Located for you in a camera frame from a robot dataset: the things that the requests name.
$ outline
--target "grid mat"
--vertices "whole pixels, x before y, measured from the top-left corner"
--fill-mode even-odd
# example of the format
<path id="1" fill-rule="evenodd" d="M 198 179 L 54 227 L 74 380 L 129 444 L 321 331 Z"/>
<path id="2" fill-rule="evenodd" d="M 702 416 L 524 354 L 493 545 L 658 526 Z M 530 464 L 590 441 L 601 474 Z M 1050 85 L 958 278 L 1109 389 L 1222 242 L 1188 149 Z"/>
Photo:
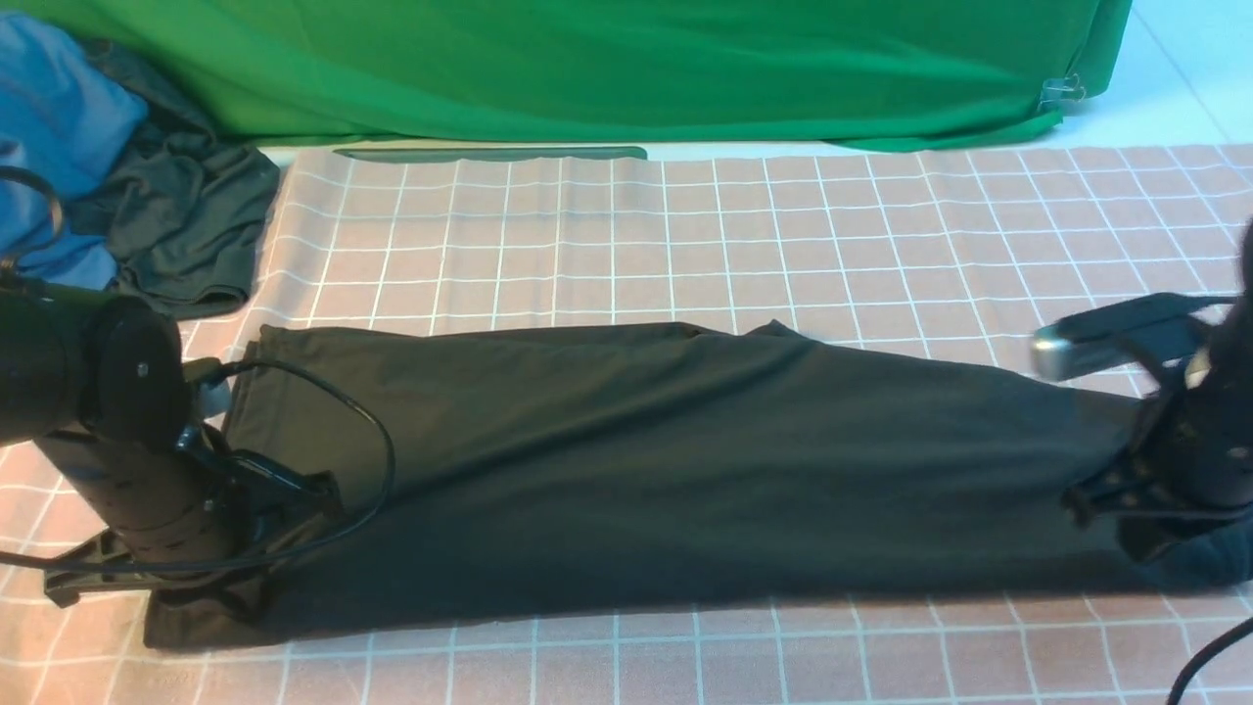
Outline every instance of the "grid mat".
<path id="1" fill-rule="evenodd" d="M 1234 293 L 1253 145 L 654 163 L 401 165 L 303 154 L 241 314 L 188 323 L 238 358 L 262 323 L 413 334 L 779 319 L 833 343 L 1029 373 L 1027 337 L 1149 291 Z M 1081 381 L 1149 391 L 1113 371 Z M 98 520 L 29 446 L 0 456 L 0 548 Z M 0 701 L 274 705 L 1150 705 L 1253 591 L 752 605 L 400 631 L 157 656 L 139 596 L 60 611 L 0 572 Z M 1189 705 L 1253 702 L 1253 645 Z"/>

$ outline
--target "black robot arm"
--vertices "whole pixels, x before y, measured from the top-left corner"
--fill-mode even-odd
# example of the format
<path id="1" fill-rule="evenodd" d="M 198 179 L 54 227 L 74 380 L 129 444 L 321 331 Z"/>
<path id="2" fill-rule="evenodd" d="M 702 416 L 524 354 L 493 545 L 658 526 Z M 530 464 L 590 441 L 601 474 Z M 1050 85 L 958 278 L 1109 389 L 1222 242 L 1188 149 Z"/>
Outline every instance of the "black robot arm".
<path id="1" fill-rule="evenodd" d="M 38 175 L 0 167 L 50 204 Z M 325 381 L 278 362 L 182 362 L 174 321 L 144 301 L 54 286 L 0 260 L 0 446 L 31 441 L 105 530 L 55 558 L 0 552 L 0 563 L 44 571 L 59 606 L 84 592 L 142 590 L 168 605 L 202 604 L 247 620 L 267 574 L 371 521 L 386 503 L 396 455 L 382 423 Z M 347 521 L 335 478 L 296 473 L 228 448 L 205 423 L 226 381 L 256 368 L 302 378 L 372 425 L 386 452 L 382 491 Z"/>
<path id="2" fill-rule="evenodd" d="M 1253 280 L 1253 223 L 1242 244 Z M 1229 303 L 1222 322 L 1195 316 Z M 1253 307 L 1237 297 L 1154 293 L 1069 316 L 1037 331 L 1036 372 L 1053 382 L 1134 363 L 1158 383 L 1143 402 L 1123 462 L 1073 487 L 1083 527 L 1119 522 L 1136 561 L 1253 518 Z"/>

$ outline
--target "black garment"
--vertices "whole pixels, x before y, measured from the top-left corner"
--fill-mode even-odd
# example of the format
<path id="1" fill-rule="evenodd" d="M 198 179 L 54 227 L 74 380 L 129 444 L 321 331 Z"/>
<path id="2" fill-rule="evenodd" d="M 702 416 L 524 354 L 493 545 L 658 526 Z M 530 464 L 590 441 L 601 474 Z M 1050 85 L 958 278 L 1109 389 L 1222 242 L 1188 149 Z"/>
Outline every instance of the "black garment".
<path id="1" fill-rule="evenodd" d="M 124 293 L 183 319 L 238 309 L 252 296 L 278 167 L 253 147 L 219 142 L 212 120 L 128 49 L 84 49 L 148 103 L 149 116 L 104 184 L 66 205 L 74 232 L 107 235 Z"/>
<path id="2" fill-rule="evenodd" d="M 264 328 L 251 358 L 325 378 L 395 437 L 392 505 L 286 567 L 257 624 L 150 607 L 157 649 L 764 597 L 1204 589 L 1253 533 L 1144 569 L 1064 488 L 1111 462 L 1135 401 L 834 347 L 776 323 L 431 338 Z M 242 379 L 227 435 L 371 502 L 376 431 L 307 383 Z"/>

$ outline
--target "green backdrop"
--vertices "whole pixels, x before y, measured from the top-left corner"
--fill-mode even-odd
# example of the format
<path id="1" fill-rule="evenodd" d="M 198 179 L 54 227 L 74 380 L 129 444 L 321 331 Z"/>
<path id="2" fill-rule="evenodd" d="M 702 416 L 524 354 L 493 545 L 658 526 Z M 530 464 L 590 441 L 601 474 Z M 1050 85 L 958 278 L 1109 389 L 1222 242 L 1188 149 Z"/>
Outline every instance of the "green backdrop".
<path id="1" fill-rule="evenodd" d="M 1022 142 L 1131 0 L 0 0 L 153 60 L 236 135 Z"/>

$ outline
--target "black cable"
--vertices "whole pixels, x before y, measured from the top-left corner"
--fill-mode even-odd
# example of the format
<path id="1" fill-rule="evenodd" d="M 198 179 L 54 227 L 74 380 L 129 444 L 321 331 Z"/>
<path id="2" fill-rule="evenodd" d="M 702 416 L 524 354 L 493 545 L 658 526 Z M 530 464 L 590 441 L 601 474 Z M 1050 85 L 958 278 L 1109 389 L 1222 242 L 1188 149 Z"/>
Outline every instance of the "black cable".
<path id="1" fill-rule="evenodd" d="M 1179 705 L 1179 702 L 1183 701 L 1184 692 L 1188 691 L 1188 684 L 1192 682 L 1192 679 L 1197 677 L 1197 674 L 1199 674 L 1207 664 L 1217 659 L 1223 651 L 1235 646 L 1240 640 L 1250 636 L 1253 636 L 1253 619 L 1245 620 L 1214 641 L 1207 644 L 1205 647 L 1198 651 L 1197 655 L 1188 661 L 1188 665 L 1179 671 L 1179 677 L 1175 679 L 1174 685 L 1170 686 L 1170 694 L 1167 695 L 1167 705 Z"/>
<path id="2" fill-rule="evenodd" d="M 48 217 L 53 225 L 53 235 L 46 240 L 26 247 L 25 249 L 5 254 L 4 259 L 0 259 L 0 279 L 8 279 L 18 274 L 18 264 L 21 262 L 23 257 L 33 252 L 39 252 L 40 249 L 46 249 L 61 238 L 65 233 L 65 210 L 61 207 L 61 199 L 56 195 L 56 189 L 53 188 L 53 184 L 48 183 L 48 180 L 35 172 L 23 169 L 20 167 L 0 165 L 0 180 L 20 183 L 21 185 L 25 185 L 26 188 L 30 188 L 35 193 L 43 195 L 44 200 L 48 200 Z"/>
<path id="3" fill-rule="evenodd" d="M 387 433 L 387 428 L 383 426 L 378 417 L 371 413 L 368 409 L 358 404 L 347 394 L 340 392 L 331 383 L 302 371 L 301 368 L 288 366 L 287 363 L 281 363 L 278 361 L 244 361 L 241 363 L 228 363 L 222 367 L 219 377 L 222 379 L 232 378 L 238 374 L 254 371 L 257 368 L 272 368 L 276 371 L 284 372 L 287 374 L 294 376 L 303 379 L 304 382 L 317 387 L 322 392 L 330 394 L 341 404 L 348 407 L 358 416 L 361 416 L 372 427 L 378 430 L 378 435 L 382 437 L 386 461 L 383 470 L 383 482 L 375 498 L 373 505 L 366 511 L 352 525 L 322 538 L 316 538 L 313 541 L 294 546 L 292 548 L 286 548 L 283 551 L 276 551 L 274 553 L 264 553 L 261 556 L 246 556 L 241 558 L 223 558 L 221 561 L 200 561 L 200 562 L 168 562 L 168 563 L 117 563 L 117 565 L 101 565 L 101 563 L 84 563 L 78 561 L 61 561 L 58 558 L 38 558 L 34 556 L 24 556 L 21 553 L 9 553 L 0 551 L 0 565 L 15 566 L 19 569 L 34 569 L 41 571 L 56 571 L 65 574 L 90 574 L 90 575 L 133 575 L 133 574 L 157 574 L 157 575 L 170 575 L 170 574 L 214 574 L 222 571 L 237 571 L 242 569 L 254 569 L 258 566 L 266 566 L 278 561 L 286 561 L 294 558 L 297 556 L 303 556 L 309 551 L 322 548 L 335 543 L 351 533 L 355 533 L 361 527 L 366 526 L 372 521 L 378 512 L 387 505 L 391 498 L 392 487 L 396 485 L 396 446 L 392 442 L 391 435 Z"/>

